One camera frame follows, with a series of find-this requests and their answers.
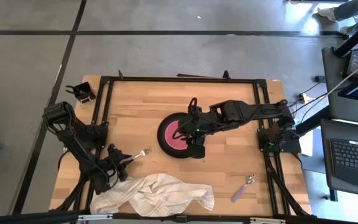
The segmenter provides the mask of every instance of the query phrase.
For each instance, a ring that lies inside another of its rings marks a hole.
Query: concrete floor
[[[79,5],[79,0],[0,0],[0,29],[71,30]],[[332,23],[314,14],[317,7],[336,5],[308,1],[294,6],[273,0],[93,0],[85,7],[80,30],[313,34],[354,23],[353,19]],[[67,41],[68,36],[0,36],[0,142],[5,145],[0,151],[0,215],[9,212]],[[117,75],[118,69],[127,76],[169,77],[177,73],[220,77],[228,70],[233,78],[281,79],[291,101],[313,85],[315,75],[324,74],[321,49],[341,44],[341,39],[333,37],[77,36],[62,86],[80,83],[83,75]],[[318,96],[325,91],[325,86],[319,85],[309,94]],[[62,100],[75,103],[61,89],[57,101]],[[24,213],[47,211],[61,153],[62,144],[47,134]],[[358,208],[358,204],[345,203],[349,194],[341,194],[340,202],[326,201],[320,197],[328,193],[324,176],[309,172],[305,178],[315,215],[358,221],[358,209],[346,209]]]

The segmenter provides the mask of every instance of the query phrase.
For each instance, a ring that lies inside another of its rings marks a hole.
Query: silver fork
[[[237,191],[237,193],[231,198],[231,201],[235,202],[240,197],[242,192],[246,189],[246,186],[249,184],[253,184],[255,180],[256,180],[256,176],[254,174],[249,175],[246,179],[246,184],[244,184],[244,186],[242,186],[240,190]]]
[[[148,153],[150,153],[150,151],[151,151],[151,148],[143,149],[143,150],[141,150],[141,152],[140,152],[138,155],[136,155],[136,156],[131,156],[130,158],[123,159],[123,160],[121,160],[119,163],[122,164],[123,162],[136,159],[136,158],[138,158],[139,156],[144,157],[144,156],[146,156]]]

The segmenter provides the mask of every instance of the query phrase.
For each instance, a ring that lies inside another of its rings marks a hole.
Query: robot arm
[[[123,154],[114,144],[108,147],[109,156],[104,159],[90,152],[91,149],[104,148],[108,133],[107,126],[85,125],[76,118],[73,107],[67,102],[45,108],[44,120],[48,130],[64,143],[78,161],[85,180],[93,180],[96,194],[113,187],[110,185],[110,177],[115,173],[117,173],[116,181],[126,179],[125,168],[131,161],[123,163],[120,161],[130,155]]]
[[[271,128],[261,130],[263,132],[262,139],[265,139],[263,144],[279,146],[285,142],[284,130],[290,129],[294,125],[286,100],[264,105],[248,105],[243,101],[227,100],[211,105],[209,112],[204,113],[197,106],[197,98],[193,98],[190,101],[188,113],[179,119],[178,128],[173,132],[172,139],[186,141],[188,146],[185,152],[189,157],[203,158],[205,156],[203,144],[206,135],[236,129],[253,120],[270,118],[275,118],[277,121]]]
[[[197,106],[197,98],[190,101],[188,114],[179,120],[178,132],[183,136],[204,136],[218,131],[236,129],[253,120],[278,118],[282,128],[293,126],[287,101],[275,104],[248,105],[243,101],[227,100],[211,105],[208,113]]]

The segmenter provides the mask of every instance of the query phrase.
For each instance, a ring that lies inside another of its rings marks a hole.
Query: shoe
[[[335,15],[334,15],[334,8],[329,8],[329,9],[320,9],[317,8],[317,13],[320,16],[326,17],[329,21],[331,22],[335,22]]]
[[[341,27],[341,28],[339,29],[339,32],[340,32],[341,34],[343,34],[343,35],[349,35],[349,32],[347,31],[347,28],[349,28],[349,27]]]

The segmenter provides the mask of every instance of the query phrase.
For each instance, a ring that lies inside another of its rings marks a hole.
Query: wooden tabletop
[[[89,82],[97,93],[100,76],[85,76],[83,81]],[[280,80],[267,80],[267,84],[272,103],[285,98]],[[102,97],[98,124],[102,117],[106,92],[107,85]],[[202,107],[203,111],[209,111],[209,105],[226,100],[242,100],[255,104],[251,84],[116,81],[109,108],[109,134],[106,145],[114,143],[123,153],[132,155],[138,154],[146,147],[152,148],[150,154],[136,159],[127,167],[128,174],[135,179],[165,173],[186,183],[211,185],[215,197],[213,211],[192,202],[185,214],[272,215],[264,159],[257,142],[257,121],[251,121],[238,129],[207,136],[204,144],[206,156],[203,159],[176,159],[161,150],[157,142],[159,124],[172,113],[187,112],[192,97],[197,97],[198,106]],[[75,113],[82,122],[90,124],[93,109],[94,101],[77,103]],[[283,153],[280,157],[287,188],[302,208],[311,213],[299,161],[291,154]],[[50,208],[55,208],[64,201],[77,184],[79,174],[77,161],[71,154],[67,154],[60,166]],[[248,186],[236,202],[231,202],[231,197],[250,174],[256,174],[258,180]],[[283,213],[279,192],[276,186],[279,211]],[[135,213],[128,202],[120,207],[119,212]]]

